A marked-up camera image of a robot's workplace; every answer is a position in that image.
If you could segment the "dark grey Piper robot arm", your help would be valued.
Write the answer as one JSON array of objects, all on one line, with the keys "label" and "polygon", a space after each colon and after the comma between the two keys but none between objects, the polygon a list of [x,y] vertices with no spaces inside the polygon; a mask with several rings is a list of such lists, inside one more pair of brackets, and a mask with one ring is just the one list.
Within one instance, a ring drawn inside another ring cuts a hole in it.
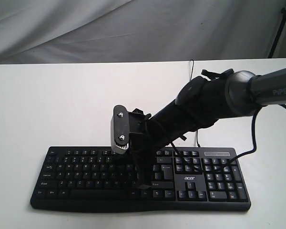
[{"label": "dark grey Piper robot arm", "polygon": [[286,68],[265,75],[202,70],[155,115],[140,109],[129,112],[129,146],[138,173],[137,187],[151,186],[156,151],[220,119],[253,116],[272,104],[286,104]]}]

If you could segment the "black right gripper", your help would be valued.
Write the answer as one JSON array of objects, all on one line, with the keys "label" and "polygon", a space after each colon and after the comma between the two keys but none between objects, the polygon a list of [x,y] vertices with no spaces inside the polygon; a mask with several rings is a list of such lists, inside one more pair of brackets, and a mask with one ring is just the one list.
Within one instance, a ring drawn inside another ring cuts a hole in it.
[{"label": "black right gripper", "polygon": [[134,109],[129,112],[129,124],[126,154],[137,169],[137,187],[146,190],[151,186],[155,152],[188,132],[188,114],[180,107],[166,107],[155,115]]}]

